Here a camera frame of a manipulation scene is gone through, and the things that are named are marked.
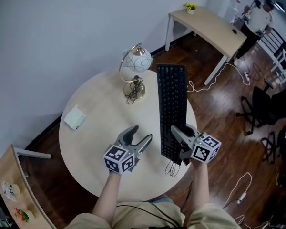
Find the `forearm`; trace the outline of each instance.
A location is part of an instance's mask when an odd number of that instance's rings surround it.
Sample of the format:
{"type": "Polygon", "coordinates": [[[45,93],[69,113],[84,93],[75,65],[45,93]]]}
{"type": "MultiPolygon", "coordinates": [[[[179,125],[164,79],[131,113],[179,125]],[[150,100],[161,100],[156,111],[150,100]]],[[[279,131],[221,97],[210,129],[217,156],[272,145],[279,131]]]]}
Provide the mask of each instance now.
{"type": "Polygon", "coordinates": [[[271,27],[267,27],[266,29],[265,29],[265,34],[269,34],[271,32],[271,27]]]}
{"type": "Polygon", "coordinates": [[[201,207],[210,201],[207,165],[197,161],[193,163],[193,168],[194,177],[191,192],[191,211],[194,211],[198,207],[201,207]]]}
{"type": "Polygon", "coordinates": [[[93,208],[92,214],[106,220],[112,225],[116,205],[118,202],[121,175],[110,172],[102,193],[93,208]]]}
{"type": "Polygon", "coordinates": [[[244,7],[244,14],[247,13],[249,10],[250,10],[250,7],[249,7],[248,5],[246,5],[246,6],[244,7]]]}

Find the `chair leg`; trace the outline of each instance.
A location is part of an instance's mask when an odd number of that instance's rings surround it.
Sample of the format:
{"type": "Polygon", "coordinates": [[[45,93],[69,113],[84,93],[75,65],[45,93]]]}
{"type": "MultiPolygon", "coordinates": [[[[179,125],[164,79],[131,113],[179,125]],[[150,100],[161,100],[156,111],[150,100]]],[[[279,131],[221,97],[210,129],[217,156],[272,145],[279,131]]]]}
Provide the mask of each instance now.
{"type": "Polygon", "coordinates": [[[260,128],[263,126],[262,122],[259,120],[259,119],[256,119],[257,122],[258,122],[258,125],[256,126],[257,128],[260,128]]]}
{"type": "Polygon", "coordinates": [[[276,136],[274,132],[269,133],[269,137],[272,136],[272,142],[268,139],[268,138],[262,138],[262,141],[266,141],[267,142],[267,146],[265,146],[265,153],[266,153],[266,157],[263,158],[263,161],[269,160],[269,157],[271,155],[273,155],[273,160],[271,161],[271,164],[275,163],[276,160],[276,149],[278,148],[278,146],[276,145],[276,136]]]}
{"type": "Polygon", "coordinates": [[[242,113],[236,113],[235,115],[236,115],[236,117],[241,117],[241,116],[252,116],[252,113],[244,113],[244,114],[242,114],[242,113]]]}
{"type": "Polygon", "coordinates": [[[241,100],[242,100],[242,101],[245,100],[245,102],[247,103],[249,109],[251,110],[251,112],[253,112],[253,107],[252,107],[252,105],[249,103],[248,99],[247,99],[246,97],[242,96],[242,97],[241,97],[241,100]]]}
{"type": "Polygon", "coordinates": [[[253,133],[254,124],[255,124],[255,116],[253,115],[253,116],[252,116],[252,124],[251,124],[251,132],[248,131],[248,132],[247,132],[247,135],[251,135],[251,134],[253,133]]]}

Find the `wooden table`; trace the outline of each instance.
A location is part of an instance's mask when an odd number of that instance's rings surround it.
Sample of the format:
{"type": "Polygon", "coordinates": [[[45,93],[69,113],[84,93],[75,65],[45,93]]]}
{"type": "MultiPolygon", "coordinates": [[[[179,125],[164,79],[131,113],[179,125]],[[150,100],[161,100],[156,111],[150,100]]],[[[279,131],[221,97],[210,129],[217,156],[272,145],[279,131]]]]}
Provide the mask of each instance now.
{"type": "MultiPolygon", "coordinates": [[[[133,76],[123,70],[126,79],[133,76]]],[[[59,141],[66,167],[86,190],[99,196],[109,174],[103,154],[109,144],[126,128],[138,125],[133,144],[149,134],[153,140],[140,155],[140,162],[132,172],[122,175],[119,201],[146,201],[172,188],[189,166],[182,164],[175,177],[166,175],[169,160],[161,155],[160,117],[157,74],[147,70],[140,73],[146,86],[145,96],[129,105],[123,95],[125,82],[118,72],[101,73],[84,83],[71,97],[63,111],[59,141]],[[74,131],[64,122],[66,114],[75,106],[87,115],[81,127],[74,131]]],[[[187,123],[197,127],[193,109],[187,102],[187,123]]]]}
{"type": "Polygon", "coordinates": [[[10,145],[0,159],[0,193],[4,203],[20,229],[55,229],[55,226],[44,213],[32,192],[21,168],[18,155],[51,158],[51,155],[48,154],[22,150],[10,145]],[[19,186],[20,194],[15,197],[16,202],[4,195],[1,187],[3,181],[8,182],[10,185],[17,184],[19,186]],[[35,218],[28,223],[23,223],[15,216],[15,208],[23,211],[29,210],[35,218]]]}
{"type": "Polygon", "coordinates": [[[188,14],[185,10],[179,10],[169,13],[169,16],[170,19],[168,22],[165,44],[166,51],[168,51],[170,48],[174,21],[177,21],[201,36],[223,54],[223,57],[219,61],[218,65],[204,82],[205,85],[210,83],[210,81],[222,67],[223,63],[229,62],[229,60],[234,56],[236,51],[246,40],[246,36],[242,34],[235,26],[208,11],[205,7],[198,7],[194,11],[194,14],[188,14]]]}

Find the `human arm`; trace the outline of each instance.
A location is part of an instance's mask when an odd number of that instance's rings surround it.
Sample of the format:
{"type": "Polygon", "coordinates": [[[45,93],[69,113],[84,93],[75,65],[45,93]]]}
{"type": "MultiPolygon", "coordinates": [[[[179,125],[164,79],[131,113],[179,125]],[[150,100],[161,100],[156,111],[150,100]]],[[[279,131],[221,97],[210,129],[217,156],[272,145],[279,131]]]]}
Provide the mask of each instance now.
{"type": "Polygon", "coordinates": [[[118,192],[121,181],[121,174],[110,172],[106,184],[97,200],[92,214],[108,222],[111,226],[118,202],[118,192]]]}
{"type": "Polygon", "coordinates": [[[244,7],[244,14],[247,13],[249,10],[250,10],[250,7],[249,7],[248,5],[246,5],[246,6],[244,7]]]}
{"type": "Polygon", "coordinates": [[[210,203],[207,165],[194,159],[191,162],[194,177],[187,229],[241,229],[221,207],[210,203]]]}
{"type": "Polygon", "coordinates": [[[272,30],[272,28],[269,25],[267,25],[265,28],[265,34],[271,33],[271,30],[272,30]]]}
{"type": "Polygon", "coordinates": [[[203,205],[210,202],[209,194],[209,180],[208,180],[208,168],[206,163],[202,163],[198,160],[191,160],[194,177],[191,192],[191,211],[202,207],[203,205]]]}

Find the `person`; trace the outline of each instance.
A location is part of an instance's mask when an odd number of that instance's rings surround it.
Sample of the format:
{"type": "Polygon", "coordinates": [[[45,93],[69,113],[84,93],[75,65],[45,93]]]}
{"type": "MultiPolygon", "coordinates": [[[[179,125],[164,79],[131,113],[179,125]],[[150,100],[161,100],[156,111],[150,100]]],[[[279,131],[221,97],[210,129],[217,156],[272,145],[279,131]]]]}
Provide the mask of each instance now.
{"type": "Polygon", "coordinates": [[[274,4],[271,0],[265,0],[261,8],[254,7],[252,9],[249,6],[245,6],[244,14],[249,14],[248,21],[245,21],[241,32],[247,37],[244,44],[239,48],[237,55],[234,58],[234,65],[238,66],[238,60],[244,54],[246,54],[256,42],[261,39],[262,30],[265,30],[265,34],[271,32],[273,26],[273,14],[272,10],[274,4]]]}
{"type": "MultiPolygon", "coordinates": [[[[207,164],[194,159],[191,163],[194,170],[193,183],[187,202],[190,203],[192,213],[187,228],[240,229],[235,220],[221,207],[210,203],[207,164]]],[[[120,181],[120,174],[110,172],[92,213],[78,215],[65,229],[186,228],[182,227],[184,215],[169,198],[151,203],[117,204],[120,181]]]]}

